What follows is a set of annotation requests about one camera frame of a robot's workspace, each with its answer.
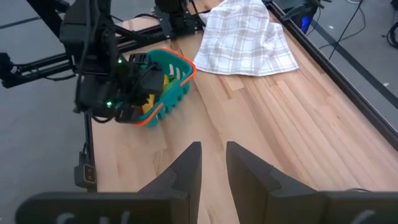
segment wooden tabletop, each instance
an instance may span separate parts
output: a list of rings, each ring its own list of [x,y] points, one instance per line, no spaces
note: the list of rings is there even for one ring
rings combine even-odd
[[[201,11],[217,4],[197,6]],[[151,18],[123,22],[134,30],[156,24]],[[193,60],[202,36],[133,52],[168,47]],[[226,172],[227,141],[315,189],[398,189],[398,153],[292,35],[285,36],[297,71],[266,77],[198,71],[188,95],[156,128],[93,122],[98,191],[139,190],[193,141],[201,141],[203,151],[199,223],[238,223]]]

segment teal basket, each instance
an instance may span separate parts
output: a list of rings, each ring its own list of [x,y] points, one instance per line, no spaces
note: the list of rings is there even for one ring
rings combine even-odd
[[[154,106],[145,114],[139,117],[136,125],[152,128],[165,119],[174,107],[189,92],[190,80],[196,74],[194,64],[169,49],[154,49],[148,52],[150,58],[162,65],[165,75],[177,80],[167,92],[163,93]]]

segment gray floor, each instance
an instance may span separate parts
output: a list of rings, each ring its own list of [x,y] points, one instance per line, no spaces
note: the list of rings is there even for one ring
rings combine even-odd
[[[344,0],[324,3],[320,25],[335,39],[355,10]],[[113,0],[113,15],[130,19],[149,12],[153,1]],[[365,0],[366,29],[342,43],[377,78],[398,90],[398,50],[381,35],[391,26],[389,1]],[[24,0],[2,2],[0,26],[37,16]],[[360,15],[353,21],[347,35],[362,27]],[[325,40],[313,32],[312,41],[321,46]],[[0,52],[8,52],[15,63],[24,63],[63,52],[63,47],[42,21],[0,30]],[[331,48],[325,48],[328,55]],[[368,90],[349,64],[338,54],[332,62],[347,73],[352,82],[370,98],[377,96]],[[73,184],[73,166],[84,143],[83,117],[72,113],[75,80],[29,83],[10,90],[0,88],[0,224],[12,223],[16,207],[27,197],[46,191],[79,191]],[[397,111],[389,110],[389,116]]]

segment dish towel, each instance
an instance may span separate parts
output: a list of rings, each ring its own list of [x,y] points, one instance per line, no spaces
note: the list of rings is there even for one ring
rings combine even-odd
[[[225,0],[207,14],[197,69],[221,75],[264,76],[298,68],[280,24],[261,0]]]

